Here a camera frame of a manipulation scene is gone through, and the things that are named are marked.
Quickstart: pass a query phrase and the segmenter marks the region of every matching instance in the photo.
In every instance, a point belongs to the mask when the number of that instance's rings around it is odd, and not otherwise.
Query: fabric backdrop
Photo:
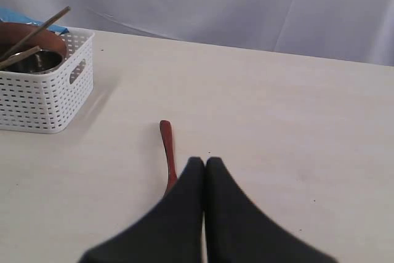
[[[0,0],[45,20],[266,51],[394,65],[394,0]]]

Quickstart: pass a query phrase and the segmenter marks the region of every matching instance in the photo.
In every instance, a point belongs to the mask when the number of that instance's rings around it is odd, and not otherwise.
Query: table surface
[[[0,262],[74,263],[221,156],[271,218],[341,262],[394,261],[394,68],[96,32],[95,87],[56,135],[0,131]]]

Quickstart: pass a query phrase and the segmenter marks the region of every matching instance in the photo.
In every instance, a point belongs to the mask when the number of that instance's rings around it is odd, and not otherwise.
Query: perforated basket
[[[93,90],[90,30],[69,28],[67,56],[55,71],[0,71],[0,129],[55,134],[64,130]]]

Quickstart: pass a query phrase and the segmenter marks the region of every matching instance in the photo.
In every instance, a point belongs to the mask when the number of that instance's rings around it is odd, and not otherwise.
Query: spoon handle
[[[167,166],[168,166],[168,180],[166,193],[174,186],[178,177],[175,171],[175,161],[174,161],[174,144],[172,142],[172,129],[171,123],[168,120],[160,121],[160,133],[163,139],[164,149],[167,156]]]

